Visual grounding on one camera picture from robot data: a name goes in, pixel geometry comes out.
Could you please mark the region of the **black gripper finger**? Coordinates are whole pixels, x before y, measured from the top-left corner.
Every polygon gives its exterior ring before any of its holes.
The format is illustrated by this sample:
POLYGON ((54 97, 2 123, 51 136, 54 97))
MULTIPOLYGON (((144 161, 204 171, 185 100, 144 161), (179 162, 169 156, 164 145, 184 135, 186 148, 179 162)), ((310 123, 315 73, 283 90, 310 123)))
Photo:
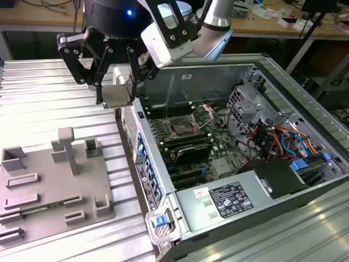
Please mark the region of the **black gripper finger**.
POLYGON ((57 47, 60 56, 69 69, 77 84, 87 84, 95 88, 96 103, 103 102, 101 82, 107 73, 113 56, 113 47, 109 40, 97 33, 84 38, 84 34, 68 36, 65 33, 57 35, 57 47), (89 69, 80 60, 82 48, 86 47, 93 55, 93 62, 89 69))
POLYGON ((131 69, 131 81, 132 81, 130 99, 133 102, 136 97, 137 85, 141 82, 141 72, 140 72, 140 65, 139 65, 139 57, 135 49, 131 45, 127 46, 127 55, 129 59, 130 69, 131 69))

